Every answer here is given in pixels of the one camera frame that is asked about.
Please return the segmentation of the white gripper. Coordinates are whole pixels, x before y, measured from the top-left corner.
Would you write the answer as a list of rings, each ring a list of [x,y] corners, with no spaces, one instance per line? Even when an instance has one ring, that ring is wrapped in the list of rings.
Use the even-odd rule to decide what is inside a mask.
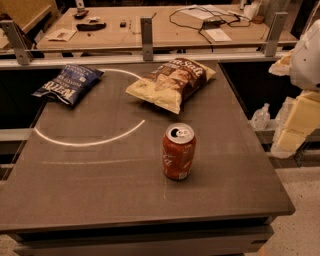
[[[320,20],[316,20],[290,50],[268,70],[276,76],[288,76],[303,91],[288,98],[278,115],[271,154],[277,158],[294,155],[306,138],[320,126]]]

